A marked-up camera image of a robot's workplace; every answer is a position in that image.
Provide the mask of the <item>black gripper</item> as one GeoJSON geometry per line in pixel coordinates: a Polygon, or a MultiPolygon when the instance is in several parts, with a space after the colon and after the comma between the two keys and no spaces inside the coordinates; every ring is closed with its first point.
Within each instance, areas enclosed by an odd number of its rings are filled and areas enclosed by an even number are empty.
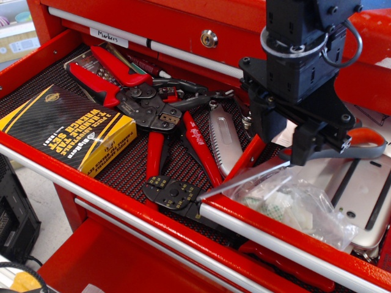
{"type": "Polygon", "coordinates": [[[334,88],[348,26],[313,34],[306,43],[289,43],[264,28],[266,59],[243,57],[241,79],[250,99],[252,129],[269,143],[286,127],[297,125],[289,161],[304,166],[311,159],[339,156],[350,147],[355,119],[334,88]]]}

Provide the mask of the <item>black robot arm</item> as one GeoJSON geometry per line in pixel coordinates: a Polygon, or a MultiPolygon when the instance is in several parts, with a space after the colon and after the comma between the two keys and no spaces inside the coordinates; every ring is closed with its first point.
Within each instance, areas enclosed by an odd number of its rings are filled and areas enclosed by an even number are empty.
{"type": "Polygon", "coordinates": [[[260,35],[266,59],[244,57],[242,86],[250,99],[253,130],[265,142],[296,125],[290,162],[304,165],[323,149],[350,145],[354,115],[335,91],[339,71],[363,49],[350,17],[360,1],[267,1],[260,35]]]}

